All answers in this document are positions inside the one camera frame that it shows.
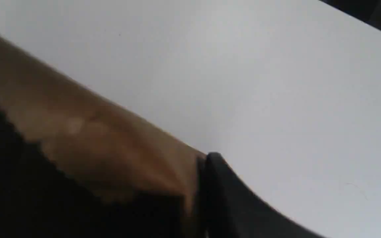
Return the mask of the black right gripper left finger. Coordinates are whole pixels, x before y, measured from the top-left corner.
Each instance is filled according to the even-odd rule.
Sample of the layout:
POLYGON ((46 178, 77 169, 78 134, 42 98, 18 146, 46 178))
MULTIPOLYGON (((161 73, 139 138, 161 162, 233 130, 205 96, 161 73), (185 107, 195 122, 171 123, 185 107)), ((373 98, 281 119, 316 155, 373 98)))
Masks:
POLYGON ((103 205, 27 143, 0 112, 0 238, 182 238, 179 201, 103 205))

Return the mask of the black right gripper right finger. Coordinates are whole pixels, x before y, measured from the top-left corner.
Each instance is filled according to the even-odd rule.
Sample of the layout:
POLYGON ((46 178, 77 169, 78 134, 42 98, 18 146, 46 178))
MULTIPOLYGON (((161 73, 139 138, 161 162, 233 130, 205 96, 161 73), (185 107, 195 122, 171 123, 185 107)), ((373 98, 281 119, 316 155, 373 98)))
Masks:
POLYGON ((219 153, 199 161, 199 183, 209 238, 319 238, 260 199, 219 153))

